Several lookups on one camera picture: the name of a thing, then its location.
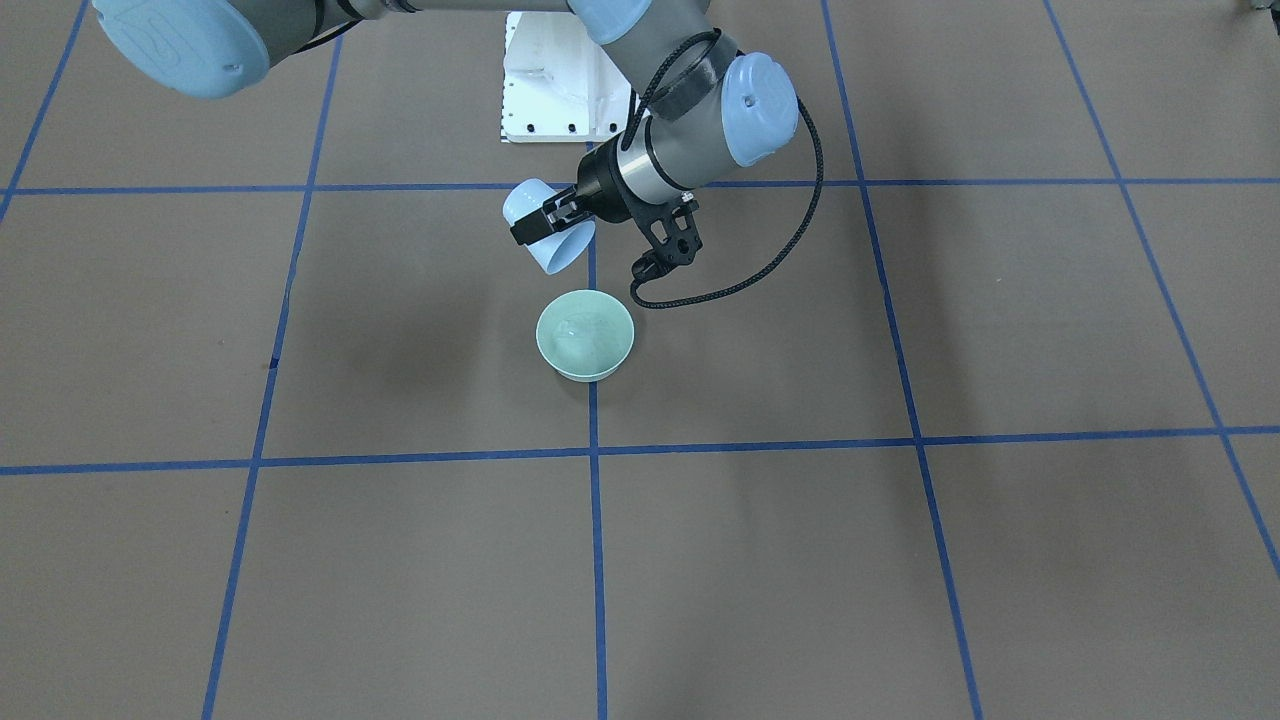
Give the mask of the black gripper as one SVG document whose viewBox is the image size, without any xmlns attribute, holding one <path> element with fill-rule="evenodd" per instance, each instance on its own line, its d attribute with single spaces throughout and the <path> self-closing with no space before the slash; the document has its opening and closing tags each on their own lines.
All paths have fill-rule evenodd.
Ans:
<svg viewBox="0 0 1280 720">
<path fill-rule="evenodd" d="M 650 220 L 650 205 L 623 179 L 620 169 L 620 141 L 608 140 L 589 150 L 579 161 L 575 184 L 562 190 L 549 184 L 517 184 L 509 191 L 509 233 L 522 247 L 534 246 L 554 234 L 591 219 L 611 224 Z"/>
</svg>

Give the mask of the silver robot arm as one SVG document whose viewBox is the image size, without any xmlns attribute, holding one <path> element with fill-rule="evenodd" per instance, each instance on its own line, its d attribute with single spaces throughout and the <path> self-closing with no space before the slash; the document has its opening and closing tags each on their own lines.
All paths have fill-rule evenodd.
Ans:
<svg viewBox="0 0 1280 720">
<path fill-rule="evenodd" d="M 360 26 L 416 19 L 406 59 L 461 88 L 504 79 L 511 140 L 539 135 L 594 147 L 558 193 L 529 181 L 504 214 L 516 241 L 576 254 L 596 222 L 634 222 L 654 247 L 694 251 L 692 192 L 755 165 L 803 117 L 785 68 L 746 53 L 704 1 L 93 1 L 133 67 L 183 95 L 219 99 Z"/>
</svg>

